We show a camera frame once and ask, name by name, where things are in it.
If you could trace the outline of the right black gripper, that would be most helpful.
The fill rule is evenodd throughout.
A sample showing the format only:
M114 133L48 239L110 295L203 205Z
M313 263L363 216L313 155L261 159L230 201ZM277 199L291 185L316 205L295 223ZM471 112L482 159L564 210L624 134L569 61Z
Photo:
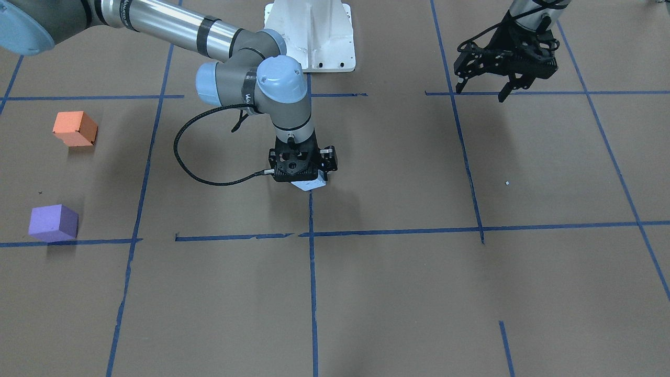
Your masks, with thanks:
M269 163L277 182L313 181L320 172L325 174L327 180L328 172L338 169L335 147L320 149L316 132L300 143L276 138L274 148L270 149Z

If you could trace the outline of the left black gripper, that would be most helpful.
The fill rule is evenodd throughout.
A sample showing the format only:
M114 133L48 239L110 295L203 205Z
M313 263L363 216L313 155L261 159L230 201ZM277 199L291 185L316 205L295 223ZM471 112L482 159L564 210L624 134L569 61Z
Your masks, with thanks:
M550 78L557 71L555 51L560 44L550 31L551 15L538 16L538 26L526 29L506 14L486 47L473 41L460 46L454 63L459 77L455 93L462 93L470 78L484 73L508 76L498 93L498 102L503 103L510 93L527 87L527 78Z

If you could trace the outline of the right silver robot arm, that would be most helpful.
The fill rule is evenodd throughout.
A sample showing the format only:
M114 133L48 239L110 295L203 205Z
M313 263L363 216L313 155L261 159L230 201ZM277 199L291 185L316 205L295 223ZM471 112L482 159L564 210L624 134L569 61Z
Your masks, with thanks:
M318 146L301 64L287 55L286 42L274 29L252 32L165 1L2 1L2 47L24 56L52 50L99 25L151 35L210 58L199 67L195 84L199 98L213 109L189 120L174 139L183 170L178 152L183 133L228 109L241 112L235 129L262 114L274 126L270 167L253 177L270 175L308 191L325 186L328 172L337 170L335 148Z

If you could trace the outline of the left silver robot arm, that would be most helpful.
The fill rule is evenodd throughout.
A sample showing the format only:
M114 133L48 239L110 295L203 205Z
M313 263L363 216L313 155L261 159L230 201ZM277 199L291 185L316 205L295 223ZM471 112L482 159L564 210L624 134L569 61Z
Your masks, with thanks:
M481 31L457 48L454 72L460 94L469 79L483 74L506 76L509 81L498 93L499 102L517 89L528 89L536 79L546 80L557 72L555 51L560 42L551 28L569 1L514 1L502 21Z

